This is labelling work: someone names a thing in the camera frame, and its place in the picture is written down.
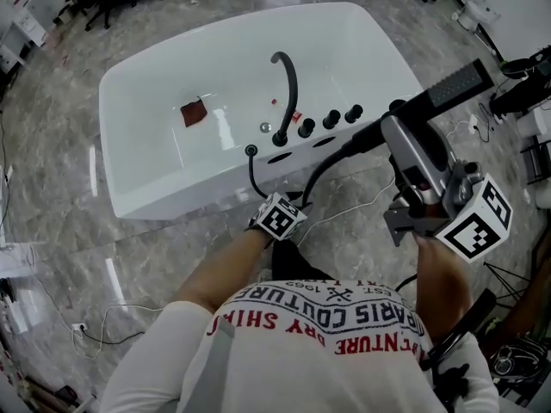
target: white bathtub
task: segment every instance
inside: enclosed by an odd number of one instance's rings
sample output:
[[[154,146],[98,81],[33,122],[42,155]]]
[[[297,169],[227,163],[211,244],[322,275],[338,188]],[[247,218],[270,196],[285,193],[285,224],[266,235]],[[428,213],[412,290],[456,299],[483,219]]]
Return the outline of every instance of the white bathtub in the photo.
[[[303,115],[281,148],[272,135],[288,101],[288,80],[281,62],[270,63],[277,51],[294,62]],[[258,147],[257,182],[317,163],[392,100],[420,91],[390,39],[352,3],[265,10],[180,34],[119,63],[101,81],[102,151],[115,214],[173,219],[243,191],[250,186],[248,144]],[[186,128],[180,107],[197,96],[208,115]],[[349,124],[344,113],[354,104],[364,114]],[[326,130],[321,121],[331,109],[343,118]],[[297,134],[305,118],[316,121],[308,139]],[[260,131],[263,122],[271,133]],[[335,139],[313,148],[329,137]]]

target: desk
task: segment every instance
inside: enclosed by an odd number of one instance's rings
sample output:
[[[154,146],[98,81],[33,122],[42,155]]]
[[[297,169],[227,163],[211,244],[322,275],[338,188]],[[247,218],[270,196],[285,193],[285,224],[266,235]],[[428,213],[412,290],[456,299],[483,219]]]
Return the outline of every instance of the desk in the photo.
[[[23,47],[27,45],[27,39],[21,30],[13,23],[0,38],[0,69],[8,73],[19,63],[25,65],[25,61],[19,56]]]

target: gray tile floor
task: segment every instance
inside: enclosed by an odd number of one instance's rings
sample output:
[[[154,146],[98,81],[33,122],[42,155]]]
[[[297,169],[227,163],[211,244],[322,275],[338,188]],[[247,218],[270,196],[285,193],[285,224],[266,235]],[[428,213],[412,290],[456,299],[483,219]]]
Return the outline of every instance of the gray tile floor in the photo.
[[[77,19],[53,51],[33,51],[3,102],[10,183],[9,240],[14,250],[0,252],[21,261],[14,279],[19,303],[9,343],[23,370],[59,388],[70,384],[85,398],[101,394],[117,362],[130,347],[104,346],[71,338],[41,285],[30,276],[32,264],[67,323],[85,321],[100,335],[103,313],[127,303],[159,307],[197,263],[242,231],[258,202],[222,211],[209,206],[174,221],[119,220],[113,215],[104,181],[98,121],[98,84],[107,69],[161,40],[219,19],[277,6],[328,1],[360,4],[379,22],[424,87],[469,61],[481,58],[496,82],[498,68],[472,35],[450,20],[453,0],[142,0],[115,12],[112,28],[101,23],[89,33]],[[480,97],[487,101],[490,92]],[[470,113],[472,100],[436,120],[445,133]],[[489,144],[459,125],[449,137],[457,155],[478,160],[502,186],[515,209],[511,238],[488,260],[524,273],[529,250],[544,218],[522,200],[520,138],[512,122],[496,126]],[[96,154],[97,188],[90,186],[90,152]],[[293,173],[269,188],[303,186],[308,170]],[[371,201],[392,179],[387,151],[374,151],[335,168],[315,189],[310,222]],[[316,227],[301,245],[316,266],[340,278],[369,278],[395,286],[415,270],[410,238],[396,249],[382,219],[393,189],[366,206]],[[468,269],[476,297],[484,287],[499,290],[480,264]],[[404,290],[414,298],[414,286]],[[109,313],[106,337],[122,338],[151,324],[155,315],[140,309]]]

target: black knob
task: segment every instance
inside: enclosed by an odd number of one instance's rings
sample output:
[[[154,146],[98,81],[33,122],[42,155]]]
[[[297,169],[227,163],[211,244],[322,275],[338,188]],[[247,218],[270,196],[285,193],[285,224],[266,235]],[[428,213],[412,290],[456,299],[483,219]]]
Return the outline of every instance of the black knob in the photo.
[[[352,108],[344,114],[344,120],[349,124],[353,124],[356,120],[362,116],[363,108],[357,104],[353,105]]]
[[[312,119],[306,118],[302,121],[302,126],[299,127],[299,136],[301,138],[307,138],[312,134],[315,127],[316,123]]]
[[[331,130],[337,125],[338,120],[341,119],[341,114],[337,110],[332,110],[324,119],[324,127],[327,130]]]

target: white t-shirt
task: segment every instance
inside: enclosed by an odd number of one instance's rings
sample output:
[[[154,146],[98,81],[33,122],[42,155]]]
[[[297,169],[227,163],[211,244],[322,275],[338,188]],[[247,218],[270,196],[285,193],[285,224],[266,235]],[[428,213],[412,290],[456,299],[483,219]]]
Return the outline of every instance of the white t-shirt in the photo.
[[[370,281],[250,285],[212,316],[168,305],[116,368],[102,413],[445,411],[419,361],[423,323],[394,290]],[[466,411],[498,411],[473,336],[440,365],[468,363]]]

